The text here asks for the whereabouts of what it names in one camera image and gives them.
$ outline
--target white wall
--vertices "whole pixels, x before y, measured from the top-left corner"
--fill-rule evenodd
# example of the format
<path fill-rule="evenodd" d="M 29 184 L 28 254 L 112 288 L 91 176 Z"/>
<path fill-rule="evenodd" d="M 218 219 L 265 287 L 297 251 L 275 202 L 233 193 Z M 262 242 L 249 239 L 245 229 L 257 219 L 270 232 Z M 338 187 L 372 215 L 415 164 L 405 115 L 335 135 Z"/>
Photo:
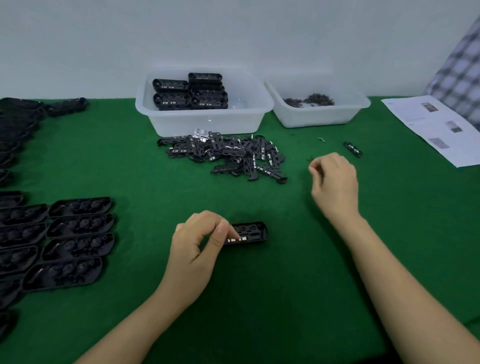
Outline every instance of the white wall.
<path fill-rule="evenodd" d="M 479 0 L 2 0 L 0 97 L 134 97 L 154 64 L 326 69 L 422 92 Z"/>

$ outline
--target left hand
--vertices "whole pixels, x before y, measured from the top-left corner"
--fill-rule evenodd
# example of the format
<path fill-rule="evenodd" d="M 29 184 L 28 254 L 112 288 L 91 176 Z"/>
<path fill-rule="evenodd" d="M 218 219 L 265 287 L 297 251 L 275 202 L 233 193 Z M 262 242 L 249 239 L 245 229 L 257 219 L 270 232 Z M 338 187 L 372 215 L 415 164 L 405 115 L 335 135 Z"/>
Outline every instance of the left hand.
<path fill-rule="evenodd" d="M 200 243 L 208 234 L 210 239 L 200 252 Z M 227 236 L 240 238 L 227 220 L 210 211 L 193 214 L 185 223 L 177 225 L 167 269 L 155 292 L 176 314 L 195 302 L 207 286 Z"/>

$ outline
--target forearm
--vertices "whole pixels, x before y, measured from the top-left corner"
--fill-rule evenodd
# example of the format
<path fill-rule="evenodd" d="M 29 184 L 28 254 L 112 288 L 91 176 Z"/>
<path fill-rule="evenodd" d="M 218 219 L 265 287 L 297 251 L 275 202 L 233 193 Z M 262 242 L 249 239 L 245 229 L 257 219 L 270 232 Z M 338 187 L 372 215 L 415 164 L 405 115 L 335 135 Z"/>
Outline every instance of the forearm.
<path fill-rule="evenodd" d="M 168 306 L 162 293 L 157 291 L 78 359 L 76 364 L 141 363 L 152 344 L 179 314 Z"/>
<path fill-rule="evenodd" d="M 360 216 L 334 224 L 405 363 L 480 363 L 480 343 L 394 257 Z"/>

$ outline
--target hand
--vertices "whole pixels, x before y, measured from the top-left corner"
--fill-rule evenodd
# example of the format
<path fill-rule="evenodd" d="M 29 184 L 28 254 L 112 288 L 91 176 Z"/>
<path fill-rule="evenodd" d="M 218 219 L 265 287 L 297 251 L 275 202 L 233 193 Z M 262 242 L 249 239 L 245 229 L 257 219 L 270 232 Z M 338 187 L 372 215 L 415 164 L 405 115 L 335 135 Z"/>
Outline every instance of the hand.
<path fill-rule="evenodd" d="M 200 242 L 208 234 L 210 239 L 200 252 Z M 182 313 L 203 292 L 227 236 L 240 238 L 228 221 L 210 211 L 193 214 L 177 225 L 167 269 L 155 292 L 175 314 Z"/>
<path fill-rule="evenodd" d="M 312 197 L 332 224 L 359 216 L 357 172 L 345 157 L 338 153 L 318 157 L 308 170 L 313 176 Z"/>

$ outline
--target white plastic tub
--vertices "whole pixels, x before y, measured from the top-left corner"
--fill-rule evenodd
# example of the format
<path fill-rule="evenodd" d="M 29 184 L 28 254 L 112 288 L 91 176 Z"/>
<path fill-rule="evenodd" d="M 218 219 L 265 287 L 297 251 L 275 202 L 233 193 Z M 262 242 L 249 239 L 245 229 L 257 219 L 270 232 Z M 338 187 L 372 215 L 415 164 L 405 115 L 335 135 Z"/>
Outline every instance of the white plastic tub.
<path fill-rule="evenodd" d="M 275 101 L 273 111 L 283 126 L 298 128 L 311 125 L 345 124 L 370 100 L 343 84 L 335 76 L 324 73 L 277 74 L 266 77 L 265 85 Z M 283 99 L 306 99 L 313 93 L 328 95 L 334 106 L 305 105 L 294 108 Z"/>
<path fill-rule="evenodd" d="M 228 93 L 228 109 L 159 111 L 153 102 L 156 78 L 188 81 L 189 72 L 221 73 Z M 135 106 L 147 115 L 158 135 L 163 137 L 192 134 L 200 128 L 222 134 L 244 134 L 257 131 L 273 100 L 260 80 L 242 68 L 158 67 L 142 79 Z"/>

